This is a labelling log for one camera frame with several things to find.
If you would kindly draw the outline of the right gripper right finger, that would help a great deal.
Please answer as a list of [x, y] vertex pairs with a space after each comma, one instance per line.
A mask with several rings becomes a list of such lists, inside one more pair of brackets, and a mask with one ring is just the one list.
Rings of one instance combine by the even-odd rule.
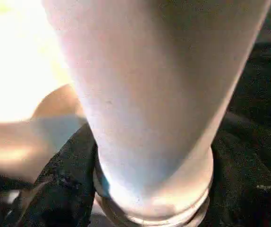
[[271, 133], [218, 130], [203, 227], [271, 227]]

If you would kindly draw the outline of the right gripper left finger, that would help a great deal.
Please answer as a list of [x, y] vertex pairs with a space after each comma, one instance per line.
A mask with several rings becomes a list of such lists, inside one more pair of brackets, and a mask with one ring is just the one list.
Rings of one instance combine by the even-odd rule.
[[90, 224], [95, 188], [97, 144], [84, 124], [54, 155], [33, 188], [20, 196], [24, 205], [10, 214], [12, 227], [86, 227]]

